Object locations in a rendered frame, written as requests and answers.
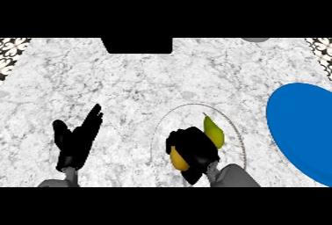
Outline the blue plate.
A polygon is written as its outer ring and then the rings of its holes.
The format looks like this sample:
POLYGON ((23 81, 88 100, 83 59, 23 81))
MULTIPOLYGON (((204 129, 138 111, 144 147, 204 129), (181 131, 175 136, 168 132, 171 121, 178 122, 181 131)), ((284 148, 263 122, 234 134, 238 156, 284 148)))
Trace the blue plate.
POLYGON ((265 119, 289 162, 332 186, 332 91, 308 83, 283 85, 268 98, 265 119))

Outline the green pear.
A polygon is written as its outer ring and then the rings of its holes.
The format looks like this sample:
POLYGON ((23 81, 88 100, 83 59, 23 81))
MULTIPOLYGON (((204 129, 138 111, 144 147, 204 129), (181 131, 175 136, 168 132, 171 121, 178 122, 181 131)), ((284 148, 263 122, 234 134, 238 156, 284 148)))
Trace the green pear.
POLYGON ((219 149, 224 144, 224 133, 206 114, 203 119, 203 133, 210 139, 216 149, 219 149))

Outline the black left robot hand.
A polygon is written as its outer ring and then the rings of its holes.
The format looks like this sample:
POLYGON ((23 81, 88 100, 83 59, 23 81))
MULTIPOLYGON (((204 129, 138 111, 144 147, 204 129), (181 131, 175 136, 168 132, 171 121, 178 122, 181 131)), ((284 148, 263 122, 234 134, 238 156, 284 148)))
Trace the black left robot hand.
POLYGON ((54 143, 58 147, 57 171, 63 171, 67 167, 75 170, 81 169, 100 130, 101 116, 101 106, 95 104, 81 125, 73 130, 69 130, 61 120, 52 121, 54 143))

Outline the white marble round placemat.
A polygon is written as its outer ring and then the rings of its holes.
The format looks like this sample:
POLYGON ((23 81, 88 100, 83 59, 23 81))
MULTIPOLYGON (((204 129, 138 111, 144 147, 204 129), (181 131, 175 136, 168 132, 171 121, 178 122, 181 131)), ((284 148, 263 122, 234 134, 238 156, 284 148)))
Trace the white marble round placemat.
POLYGON ((162 187, 190 187, 179 171, 173 168, 166 154, 166 137, 171 131, 196 127, 203 130, 203 119, 209 116, 224 133, 224 144, 218 149, 221 170, 230 163, 246 169, 246 150, 238 129, 230 117, 210 105, 188 103, 165 110, 154 119, 154 128, 150 141, 150 164, 154 173, 154 183, 162 187))

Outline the yellow lemon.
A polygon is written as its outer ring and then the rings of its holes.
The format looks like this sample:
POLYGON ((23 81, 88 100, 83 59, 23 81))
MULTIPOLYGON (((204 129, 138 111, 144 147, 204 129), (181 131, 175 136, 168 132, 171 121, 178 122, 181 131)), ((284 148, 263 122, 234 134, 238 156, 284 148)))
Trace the yellow lemon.
POLYGON ((178 171, 185 171, 188 169, 187 162, 184 161, 181 155, 176 153, 175 147, 171 147, 169 159, 171 164, 178 171))

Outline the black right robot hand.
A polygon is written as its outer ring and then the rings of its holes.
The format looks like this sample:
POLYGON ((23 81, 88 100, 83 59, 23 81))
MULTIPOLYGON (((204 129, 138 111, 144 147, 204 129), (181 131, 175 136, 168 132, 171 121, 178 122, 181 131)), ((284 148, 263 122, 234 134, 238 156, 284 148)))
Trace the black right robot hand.
POLYGON ((207 166, 219 160, 212 140, 196 127, 172 131, 165 138, 165 152, 175 149, 188 168, 181 172, 184 180, 193 185, 207 171, 207 166))

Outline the black appliance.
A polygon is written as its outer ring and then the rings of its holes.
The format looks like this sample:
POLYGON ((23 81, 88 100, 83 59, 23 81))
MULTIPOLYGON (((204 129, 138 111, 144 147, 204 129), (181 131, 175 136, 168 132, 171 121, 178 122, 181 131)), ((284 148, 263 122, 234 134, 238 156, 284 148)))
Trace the black appliance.
POLYGON ((169 38, 101 38, 101 44, 109 54, 169 54, 172 52, 169 38))

